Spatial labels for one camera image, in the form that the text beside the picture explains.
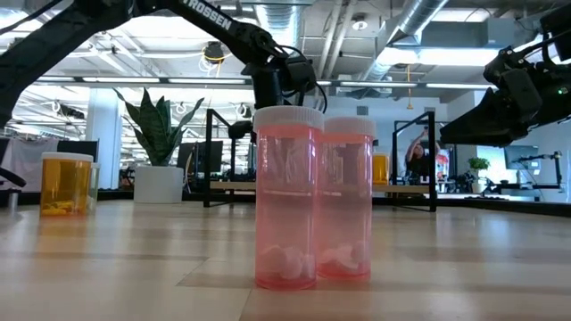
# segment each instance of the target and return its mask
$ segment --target pink pill bottle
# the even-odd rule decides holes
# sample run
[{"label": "pink pill bottle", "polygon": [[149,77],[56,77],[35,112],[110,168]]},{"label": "pink pill bottle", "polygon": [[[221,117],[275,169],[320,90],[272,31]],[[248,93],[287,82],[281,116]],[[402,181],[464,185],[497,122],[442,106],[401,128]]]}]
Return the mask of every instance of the pink pill bottle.
[{"label": "pink pill bottle", "polygon": [[316,283],[313,213],[316,205],[321,112],[297,106],[256,111],[255,280],[270,290]]},{"label": "pink pill bottle", "polygon": [[319,140],[315,242],[319,276],[367,280],[371,273],[372,160],[375,122],[325,121]]}]

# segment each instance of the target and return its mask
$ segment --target snake plant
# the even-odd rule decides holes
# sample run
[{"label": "snake plant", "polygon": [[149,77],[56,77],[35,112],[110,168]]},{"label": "snake plant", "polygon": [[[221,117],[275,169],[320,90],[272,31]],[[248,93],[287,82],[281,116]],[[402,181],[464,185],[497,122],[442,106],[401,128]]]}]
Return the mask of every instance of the snake plant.
[{"label": "snake plant", "polygon": [[115,93],[119,99],[125,102],[129,116],[139,126],[140,130],[131,124],[137,141],[145,148],[149,156],[151,165],[169,166],[172,153],[180,145],[182,136],[185,134],[186,129],[183,129],[183,126],[193,118],[204,98],[201,98],[196,106],[183,116],[178,126],[171,126],[170,101],[165,101],[164,96],[154,105],[151,96],[145,89],[141,105],[136,107],[127,102],[119,91],[115,90]]}]

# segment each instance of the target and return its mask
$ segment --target person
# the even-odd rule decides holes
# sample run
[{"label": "person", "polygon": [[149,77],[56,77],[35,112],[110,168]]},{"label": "person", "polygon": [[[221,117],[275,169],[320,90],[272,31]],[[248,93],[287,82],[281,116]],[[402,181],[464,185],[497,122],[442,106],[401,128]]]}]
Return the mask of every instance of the person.
[{"label": "person", "polygon": [[[415,176],[428,177],[430,175],[430,155],[425,153],[425,149],[420,145],[420,140],[428,136],[428,128],[425,128],[417,139],[410,143],[406,155],[407,170]],[[440,146],[436,143],[436,155],[440,151]]]}]

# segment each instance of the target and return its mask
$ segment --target white planter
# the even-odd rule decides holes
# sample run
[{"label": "white planter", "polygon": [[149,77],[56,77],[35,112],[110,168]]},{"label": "white planter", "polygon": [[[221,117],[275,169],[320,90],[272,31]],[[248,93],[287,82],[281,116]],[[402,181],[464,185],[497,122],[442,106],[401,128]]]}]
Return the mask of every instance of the white planter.
[{"label": "white planter", "polygon": [[183,169],[176,167],[138,167],[135,169],[135,202],[180,203],[183,173]]},{"label": "white planter", "polygon": [[472,183],[472,193],[482,193],[485,190],[485,184]]}]

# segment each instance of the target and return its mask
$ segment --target potted plant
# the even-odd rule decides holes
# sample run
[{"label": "potted plant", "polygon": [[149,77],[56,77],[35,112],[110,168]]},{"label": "potted plant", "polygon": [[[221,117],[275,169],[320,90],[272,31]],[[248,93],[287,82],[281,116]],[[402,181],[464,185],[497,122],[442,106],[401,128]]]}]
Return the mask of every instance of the potted plant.
[{"label": "potted plant", "polygon": [[468,164],[476,176],[472,182],[472,193],[482,193],[485,190],[485,184],[480,183],[478,172],[490,168],[490,162],[487,159],[474,157],[468,160]]},{"label": "potted plant", "polygon": [[178,126],[173,127],[170,123],[170,101],[165,101],[164,97],[154,105],[145,89],[141,104],[136,107],[127,102],[120,92],[115,90],[115,93],[125,103],[131,119],[139,126],[140,129],[137,129],[131,124],[137,141],[143,146],[151,162],[151,166],[138,167],[135,170],[135,202],[181,202],[184,171],[170,167],[169,162],[172,153],[182,142],[186,131],[183,126],[193,118],[204,98],[183,116]]}]

